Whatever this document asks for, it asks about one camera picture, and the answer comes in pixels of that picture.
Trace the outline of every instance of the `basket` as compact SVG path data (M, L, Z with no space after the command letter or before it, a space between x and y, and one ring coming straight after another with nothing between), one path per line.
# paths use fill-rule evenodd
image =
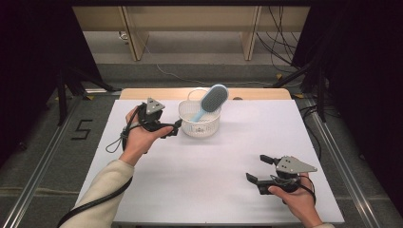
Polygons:
M190 119L201 109L201 101L189 100L189 96L193 91L189 92L187 101L179 103L179 116L182 119L181 129L186 135L195 138L212 136L217 132L220 126L221 108L218 108L214 112L205 113L197 123L190 122Z

